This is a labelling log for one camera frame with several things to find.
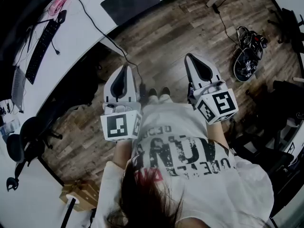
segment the sneaker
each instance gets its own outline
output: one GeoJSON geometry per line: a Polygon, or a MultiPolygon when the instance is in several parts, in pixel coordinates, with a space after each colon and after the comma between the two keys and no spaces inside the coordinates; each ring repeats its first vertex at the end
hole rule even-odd
{"type": "Polygon", "coordinates": [[[152,96],[152,95],[157,96],[157,91],[156,91],[155,88],[151,88],[151,89],[149,90],[148,96],[152,96]]]}
{"type": "Polygon", "coordinates": [[[161,95],[170,95],[170,89],[168,87],[163,87],[161,89],[161,95]]]}

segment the white desk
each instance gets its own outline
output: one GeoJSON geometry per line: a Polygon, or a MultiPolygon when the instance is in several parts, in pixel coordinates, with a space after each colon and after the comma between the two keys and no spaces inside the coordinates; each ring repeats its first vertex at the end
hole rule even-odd
{"type": "MultiPolygon", "coordinates": [[[[105,33],[109,33],[117,27],[111,17],[101,7],[100,3],[104,0],[81,0],[86,11],[92,17],[95,24],[105,33]]],[[[50,45],[40,64],[36,79],[32,85],[28,80],[25,82],[25,92],[23,98],[24,113],[21,114],[15,107],[12,114],[6,114],[3,117],[4,122],[9,122],[18,118],[22,125],[27,119],[36,116],[44,102],[55,89],[60,80],[72,68],[72,66],[97,42],[101,42],[111,49],[117,50],[100,32],[93,26],[90,19],[84,13],[78,0],[67,0],[63,6],[67,10],[66,20],[60,26],[53,38],[54,46],[60,51],[56,55],[50,45]]],[[[44,13],[40,21],[54,18],[47,12],[44,13]]],[[[35,49],[35,43],[39,39],[46,23],[36,26],[32,37],[32,45],[27,54],[28,42],[22,52],[20,61],[21,70],[25,73],[29,64],[31,55],[35,49]]],[[[20,57],[20,52],[16,56],[15,63],[20,57]]]]}

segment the computer keyboard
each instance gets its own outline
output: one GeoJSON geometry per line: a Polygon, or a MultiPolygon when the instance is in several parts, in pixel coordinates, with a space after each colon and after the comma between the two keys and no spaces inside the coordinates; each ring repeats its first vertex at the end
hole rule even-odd
{"type": "Polygon", "coordinates": [[[50,20],[45,29],[43,30],[41,37],[39,38],[39,41],[29,61],[27,72],[25,74],[25,77],[29,80],[31,84],[34,84],[42,58],[45,52],[47,51],[47,48],[51,43],[59,26],[59,23],[54,20],[50,20]]]}

